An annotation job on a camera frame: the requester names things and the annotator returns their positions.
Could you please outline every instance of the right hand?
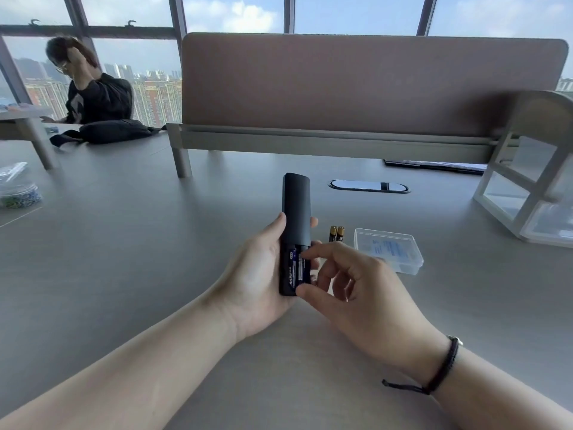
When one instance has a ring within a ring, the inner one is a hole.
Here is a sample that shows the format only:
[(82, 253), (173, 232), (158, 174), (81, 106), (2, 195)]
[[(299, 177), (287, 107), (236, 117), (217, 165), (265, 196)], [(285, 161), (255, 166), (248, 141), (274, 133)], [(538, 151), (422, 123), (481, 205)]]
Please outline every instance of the right hand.
[[(301, 284), (297, 296), (328, 318), (358, 348), (414, 378), (435, 355), (438, 365), (449, 340), (422, 315), (384, 261), (340, 242), (312, 246), (306, 259), (326, 258), (316, 285)], [(328, 294), (332, 282), (334, 296)], [(429, 374), (434, 371), (428, 368)]]

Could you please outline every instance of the gold and black battery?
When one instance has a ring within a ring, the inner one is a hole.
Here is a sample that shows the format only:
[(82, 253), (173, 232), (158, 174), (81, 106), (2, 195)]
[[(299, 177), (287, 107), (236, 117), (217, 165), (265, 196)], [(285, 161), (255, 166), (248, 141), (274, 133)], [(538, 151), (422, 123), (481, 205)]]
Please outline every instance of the gold and black battery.
[(342, 241), (343, 238), (344, 238), (344, 226), (339, 226), (338, 230), (336, 231), (336, 240)]
[(336, 232), (338, 231), (338, 226), (331, 226), (330, 227), (330, 234), (328, 235), (328, 242), (332, 243), (336, 241)]

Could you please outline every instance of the sky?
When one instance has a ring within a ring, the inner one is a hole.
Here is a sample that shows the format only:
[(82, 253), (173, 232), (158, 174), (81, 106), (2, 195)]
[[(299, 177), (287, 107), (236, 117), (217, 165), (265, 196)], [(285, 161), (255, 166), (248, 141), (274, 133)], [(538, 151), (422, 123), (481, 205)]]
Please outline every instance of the sky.
[[(89, 24), (170, 26), (167, 0), (82, 0)], [(183, 0), (187, 30), (282, 33), (284, 0)], [(296, 0), (296, 33), (414, 35), (423, 0)], [(69, 24), (63, 0), (0, 0), (0, 23)], [(430, 35), (561, 38), (573, 0), (438, 0)], [(5, 37), (13, 57), (45, 60), (44, 38)], [(175, 41), (94, 39), (101, 63), (181, 69)], [(573, 77), (573, 57), (563, 71)]]

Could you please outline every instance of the brown hair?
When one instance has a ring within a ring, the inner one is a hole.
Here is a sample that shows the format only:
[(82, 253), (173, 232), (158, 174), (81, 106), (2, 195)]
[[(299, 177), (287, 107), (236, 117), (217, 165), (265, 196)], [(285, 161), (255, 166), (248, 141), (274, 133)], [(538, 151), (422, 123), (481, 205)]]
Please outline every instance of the brown hair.
[(100, 67), (97, 63), (95, 53), (77, 39), (69, 36), (59, 36), (57, 38), (50, 39), (46, 45), (46, 55), (50, 60), (55, 61), (58, 64), (69, 62), (68, 48), (71, 47), (76, 47), (90, 65), (93, 67)]

